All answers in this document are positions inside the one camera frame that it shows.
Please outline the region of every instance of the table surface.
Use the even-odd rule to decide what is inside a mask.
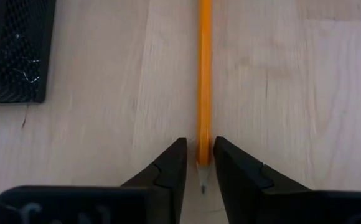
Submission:
[[[196,175],[196,0],[57,1],[47,100],[0,106],[0,192],[114,186],[185,136],[182,223],[226,223]],[[361,0],[213,0],[214,136],[313,189],[361,190]]]

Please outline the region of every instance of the yellow pencil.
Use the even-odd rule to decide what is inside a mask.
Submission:
[[[197,170],[205,192],[210,165],[211,129],[211,0],[200,0],[199,80],[197,97]]]

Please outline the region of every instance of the pencil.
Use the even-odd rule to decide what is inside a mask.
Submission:
[[[200,0],[197,96],[197,171],[204,194],[210,165],[211,129],[211,0]]]

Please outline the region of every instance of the wooden table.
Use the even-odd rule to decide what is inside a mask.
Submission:
[[[47,101],[0,106],[0,192],[114,186],[179,136],[183,223],[226,223],[195,170],[196,0],[57,2]],[[361,0],[213,0],[214,136],[313,189],[361,190]]]

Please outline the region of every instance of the black mesh organizer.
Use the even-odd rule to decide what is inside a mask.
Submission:
[[[45,99],[56,0],[0,0],[0,103]]]

